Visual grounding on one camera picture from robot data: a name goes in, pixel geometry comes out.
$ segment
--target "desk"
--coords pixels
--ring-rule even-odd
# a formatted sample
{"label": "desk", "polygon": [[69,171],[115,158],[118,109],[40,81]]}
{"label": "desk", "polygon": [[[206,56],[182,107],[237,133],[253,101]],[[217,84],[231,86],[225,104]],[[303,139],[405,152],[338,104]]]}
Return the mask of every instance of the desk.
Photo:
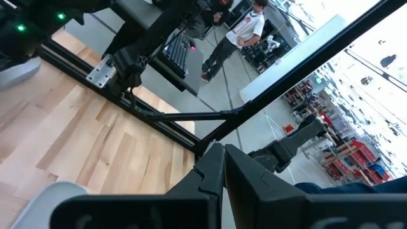
{"label": "desk", "polygon": [[[126,23],[136,28],[142,27],[144,29],[148,29],[162,13],[156,6],[148,4],[143,0],[117,0],[111,9]],[[203,62],[204,54],[196,46],[196,50],[190,51],[188,54],[186,62],[188,75],[185,79],[178,77],[157,58],[150,65],[178,89],[187,89],[191,94],[197,96],[201,83],[200,75]]]}
{"label": "desk", "polygon": [[[65,31],[54,40],[93,66],[100,60]],[[135,94],[177,112],[144,87]],[[45,61],[0,92],[0,108],[0,228],[56,180],[89,193],[165,193],[193,168],[193,153]],[[194,132],[192,121],[179,124]]]}

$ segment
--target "metal frame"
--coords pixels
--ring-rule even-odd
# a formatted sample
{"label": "metal frame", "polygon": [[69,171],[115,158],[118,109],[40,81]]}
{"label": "metal frame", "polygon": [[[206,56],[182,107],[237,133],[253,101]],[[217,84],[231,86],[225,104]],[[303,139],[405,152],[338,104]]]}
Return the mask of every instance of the metal frame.
{"label": "metal frame", "polygon": [[[92,89],[107,100],[121,107],[126,112],[129,112],[181,146],[192,151],[196,156],[202,156],[211,142],[219,141],[226,137],[249,118],[269,105],[269,103],[278,99],[283,93],[295,86],[310,73],[314,72],[318,67],[329,61],[359,36],[370,30],[373,26],[385,19],[398,8],[402,7],[406,2],[407,0],[380,1],[377,5],[372,7],[372,9],[367,11],[355,22],[320,47],[315,53],[309,56],[309,58],[289,71],[272,86],[268,87],[253,101],[231,111],[215,113],[163,114],[139,98],[135,98],[138,107],[135,108],[125,96],[115,97],[109,92],[109,90],[97,88],[95,85],[87,81],[86,76],[92,71],[93,67],[58,43],[54,41],[45,43],[45,48],[40,53],[40,57],[76,79],[84,86]],[[141,112],[141,109],[158,115],[146,115]],[[203,139],[199,139],[197,136],[175,123],[175,121],[197,120],[225,120],[225,122]]]}

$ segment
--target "white t-shirt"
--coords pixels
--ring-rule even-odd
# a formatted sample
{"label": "white t-shirt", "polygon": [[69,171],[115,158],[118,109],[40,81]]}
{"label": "white t-shirt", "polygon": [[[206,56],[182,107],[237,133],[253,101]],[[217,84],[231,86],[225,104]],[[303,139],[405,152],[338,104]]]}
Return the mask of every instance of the white t-shirt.
{"label": "white t-shirt", "polygon": [[255,13],[254,11],[247,14],[247,16],[236,25],[236,27],[226,33],[226,38],[237,46],[237,48],[242,48],[237,44],[237,38],[242,37],[244,41],[248,41],[253,35],[261,36],[263,32],[263,27],[265,26],[265,17],[262,13]]}

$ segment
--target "green light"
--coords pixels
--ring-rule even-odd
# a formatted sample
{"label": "green light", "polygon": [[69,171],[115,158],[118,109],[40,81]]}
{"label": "green light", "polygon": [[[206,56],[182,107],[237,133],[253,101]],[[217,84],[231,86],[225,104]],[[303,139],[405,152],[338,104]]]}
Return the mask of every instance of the green light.
{"label": "green light", "polygon": [[23,32],[25,30],[25,26],[23,24],[20,24],[17,26],[18,31]]}
{"label": "green light", "polygon": [[66,17],[64,13],[58,13],[57,16],[58,16],[58,18],[61,19],[61,20],[65,19],[65,17]]}

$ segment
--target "keyboard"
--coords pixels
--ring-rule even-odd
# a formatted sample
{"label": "keyboard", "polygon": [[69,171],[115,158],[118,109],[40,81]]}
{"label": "keyboard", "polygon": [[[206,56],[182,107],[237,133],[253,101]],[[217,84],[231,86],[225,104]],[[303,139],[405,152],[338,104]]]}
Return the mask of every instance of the keyboard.
{"label": "keyboard", "polygon": [[[173,34],[173,36],[170,36],[167,42],[172,40],[174,36],[176,35]],[[163,54],[167,60],[164,60],[164,62],[166,62],[166,65],[182,79],[185,78],[186,59],[188,58],[190,48],[190,41],[184,34],[180,34],[163,50]]]}

